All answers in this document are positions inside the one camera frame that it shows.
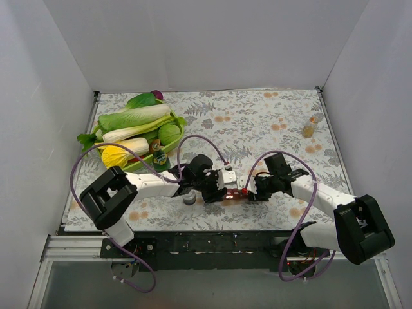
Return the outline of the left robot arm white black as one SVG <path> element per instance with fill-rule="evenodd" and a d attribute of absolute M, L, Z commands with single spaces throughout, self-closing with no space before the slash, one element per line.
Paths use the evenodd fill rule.
<path fill-rule="evenodd" d="M 115 242 L 115 250 L 125 258 L 137 249 L 132 228 L 124 213 L 135 200 L 185 196 L 198 191 L 206 203 L 223 201 L 227 188 L 222 172 L 212 169 L 212 160 L 199 154 L 188 164 L 155 174 L 127 173 L 111 167 L 81 194 L 80 202 L 98 230 Z"/>

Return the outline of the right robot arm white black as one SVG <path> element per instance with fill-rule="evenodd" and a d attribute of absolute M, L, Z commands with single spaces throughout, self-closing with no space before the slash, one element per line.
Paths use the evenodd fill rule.
<path fill-rule="evenodd" d="M 379 255 L 395 245 L 395 238 L 376 201 L 370 195 L 354 196 L 317 181 L 308 167 L 293 170 L 284 151 L 269 151 L 261 156 L 268 172 L 249 174 L 243 184 L 250 200 L 268 200 L 277 192 L 307 202 L 309 207 L 330 217 L 331 224 L 297 225 L 292 250 L 299 256 L 314 247 L 341 252 L 353 264 Z"/>

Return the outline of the red weekly pill organizer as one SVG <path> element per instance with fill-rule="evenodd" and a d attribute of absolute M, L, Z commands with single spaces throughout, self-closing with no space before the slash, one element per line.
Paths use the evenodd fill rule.
<path fill-rule="evenodd" d="M 244 200 L 248 199 L 248 189 L 227 189 L 224 197 L 226 200 Z"/>

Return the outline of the clear bottle of yellow capsules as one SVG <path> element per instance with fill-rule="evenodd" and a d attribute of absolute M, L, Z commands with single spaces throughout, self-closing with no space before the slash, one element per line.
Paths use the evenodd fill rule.
<path fill-rule="evenodd" d="M 303 127 L 302 136 L 305 138 L 311 138 L 317 129 L 317 125 L 317 117 L 310 117 L 310 119 L 306 122 L 306 124 Z"/>

